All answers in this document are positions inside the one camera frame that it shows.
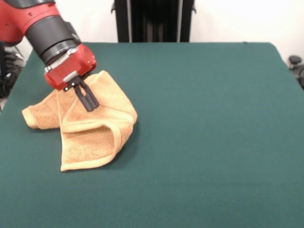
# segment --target black cable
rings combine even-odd
[[[0,98],[9,96],[19,74],[23,69],[24,59],[16,51],[6,51],[3,44],[0,47]]]

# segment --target towel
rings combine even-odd
[[[90,86],[100,106],[87,112],[73,89],[54,90],[36,105],[22,110],[30,128],[59,128],[61,171],[91,169],[113,160],[133,132],[137,112],[106,71],[91,75]]]

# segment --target green tablecloth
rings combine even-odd
[[[0,115],[1,228],[303,228],[304,94],[267,43],[87,44],[139,119],[117,159],[60,172],[35,54]]]

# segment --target towel fold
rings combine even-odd
[[[133,132],[137,113],[118,84],[106,71],[85,82],[100,106],[87,112],[73,89],[54,90],[36,105],[22,110],[30,128],[60,127],[61,171],[103,166],[116,156]]]

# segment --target black cylindrical joint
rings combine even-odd
[[[77,46],[72,32],[60,16],[50,16],[37,21],[29,27],[25,36],[45,64],[49,63],[51,56],[60,55]]]

